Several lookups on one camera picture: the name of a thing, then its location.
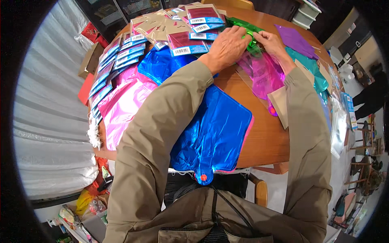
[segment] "round table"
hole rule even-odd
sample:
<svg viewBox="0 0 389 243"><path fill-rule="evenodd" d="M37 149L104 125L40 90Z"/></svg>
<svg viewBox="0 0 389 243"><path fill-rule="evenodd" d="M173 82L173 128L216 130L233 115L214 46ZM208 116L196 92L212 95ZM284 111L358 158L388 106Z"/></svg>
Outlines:
<svg viewBox="0 0 389 243"><path fill-rule="evenodd" d="M319 56L320 62L328 63L336 70L327 51L311 32L284 19L262 12L225 6L217 6L217 8L225 10L229 17L242 19L278 36L279 33L274 24L296 29L310 45L315 47L315 53ZM130 25L128 24L117 36L129 30ZM214 83L226 94L249 109L254 116L254 125L240 153L237 168L289 161L289 130L283 129L278 117L269 114L267 108L253 95L251 89L235 72L235 67L231 66L222 70L219 76L215 78ZM116 151L109 151L104 146L105 125L103 121L99 124L99 134L103 147L100 150L94 149L96 156L115 160Z"/></svg>

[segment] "khaki shirt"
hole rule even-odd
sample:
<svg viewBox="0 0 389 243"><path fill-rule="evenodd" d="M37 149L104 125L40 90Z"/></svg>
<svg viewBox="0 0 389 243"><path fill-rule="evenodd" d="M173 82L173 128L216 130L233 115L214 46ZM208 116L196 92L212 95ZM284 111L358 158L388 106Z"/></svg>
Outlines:
<svg viewBox="0 0 389 243"><path fill-rule="evenodd" d="M162 212L161 205L170 151L212 82L209 69L194 61L156 88L129 123L117 147L104 243L198 242L210 231L213 189L196 189ZM287 75L285 86L290 159L284 214L220 191L255 229L270 236L238 237L249 237L250 232L219 197L216 212L230 242L322 243L326 235L332 193L328 127L317 94L299 68Z"/></svg>

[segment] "red box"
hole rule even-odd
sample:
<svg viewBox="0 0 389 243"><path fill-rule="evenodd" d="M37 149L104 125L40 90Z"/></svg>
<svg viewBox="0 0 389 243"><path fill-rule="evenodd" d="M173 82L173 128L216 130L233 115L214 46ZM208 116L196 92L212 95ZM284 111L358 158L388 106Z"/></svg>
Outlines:
<svg viewBox="0 0 389 243"><path fill-rule="evenodd" d="M85 79L84 84L82 85L82 87L80 89L80 92L78 92L78 98L86 106L88 106L88 103L89 103L88 97L89 97L89 92L91 91L91 88L92 88L93 78L94 78L93 74L91 74L91 73L88 74L88 76Z"/></svg>

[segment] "white container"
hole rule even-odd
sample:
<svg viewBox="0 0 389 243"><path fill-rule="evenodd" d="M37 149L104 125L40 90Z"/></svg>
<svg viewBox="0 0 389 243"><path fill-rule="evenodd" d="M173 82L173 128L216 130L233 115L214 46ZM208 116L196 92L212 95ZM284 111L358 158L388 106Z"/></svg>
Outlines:
<svg viewBox="0 0 389 243"><path fill-rule="evenodd" d="M295 18L292 19L292 23L294 23L295 25L300 26L301 28L303 28L305 30L310 29L310 27L308 25L305 25L305 24L301 23L300 21L296 20Z"/></svg>
<svg viewBox="0 0 389 243"><path fill-rule="evenodd" d="M311 3L308 0L303 0L305 4L300 7L300 10L304 12L306 15L311 16L312 18L316 18L318 14L321 14L321 10L317 7L316 4Z"/></svg>
<svg viewBox="0 0 389 243"><path fill-rule="evenodd" d="M294 17L294 19L295 19L295 21L303 23L307 26L310 26L312 24L312 22L316 20L314 17L311 17L311 16L307 15L306 13L304 13L303 11L301 11L301 9L298 9L298 12L297 12L296 16Z"/></svg>

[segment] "yellow bag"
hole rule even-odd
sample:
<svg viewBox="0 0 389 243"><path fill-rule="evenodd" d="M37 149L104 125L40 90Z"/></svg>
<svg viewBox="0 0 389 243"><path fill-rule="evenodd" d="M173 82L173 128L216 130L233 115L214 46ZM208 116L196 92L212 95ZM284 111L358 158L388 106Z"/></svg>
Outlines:
<svg viewBox="0 0 389 243"><path fill-rule="evenodd" d="M75 213L79 216L82 217L85 213L85 211L88 209L89 203L93 200L95 196L92 196L89 194L88 190L84 189L81 192L81 195L78 197L77 200L77 208L75 210Z"/></svg>

